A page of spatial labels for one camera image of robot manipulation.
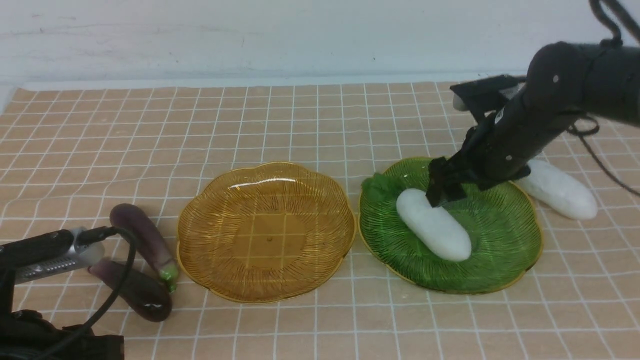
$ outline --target white cucumber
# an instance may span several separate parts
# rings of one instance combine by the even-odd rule
[[[546,161],[533,159],[528,165],[531,174],[516,181],[524,192],[570,219],[596,217],[596,199],[580,181]]]
[[[407,227],[438,257],[458,262],[471,256],[467,231],[444,208],[432,208],[422,190],[403,191],[396,209]]]

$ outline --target amber glass plate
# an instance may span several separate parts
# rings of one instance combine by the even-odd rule
[[[258,304],[314,290],[338,269],[356,219],[332,178],[292,163],[223,174],[178,222],[177,257],[199,285]]]

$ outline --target green glass plate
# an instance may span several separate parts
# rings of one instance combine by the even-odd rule
[[[543,236],[531,199],[513,183],[485,192],[465,185],[465,200],[444,208],[467,230],[471,256],[459,263],[432,253],[404,224],[396,199],[407,188],[427,189],[430,158],[407,158],[362,183],[360,234],[367,248],[398,276],[457,294],[502,290],[542,254]]]

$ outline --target purple eggplant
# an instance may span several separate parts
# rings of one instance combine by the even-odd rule
[[[104,258],[88,267],[87,271],[113,289],[124,269],[123,264]],[[171,314],[173,304],[166,286],[135,269],[129,272],[119,296],[133,311],[150,322],[165,321]]]
[[[138,238],[138,253],[160,276],[170,293],[178,286],[178,264],[158,228],[139,207],[119,204],[109,214],[111,225],[129,230]]]

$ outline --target black robotic arm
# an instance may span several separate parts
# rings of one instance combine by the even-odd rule
[[[640,29],[617,1],[605,2],[640,38]],[[599,1],[591,1],[591,7],[611,29]],[[527,162],[580,119],[600,117],[640,127],[640,47],[623,46],[620,31],[612,32],[613,39],[599,44],[542,47],[526,77],[452,86],[455,107],[471,112],[477,125],[467,131],[456,154],[430,163],[431,205],[465,198],[462,184],[487,190],[528,176]]]

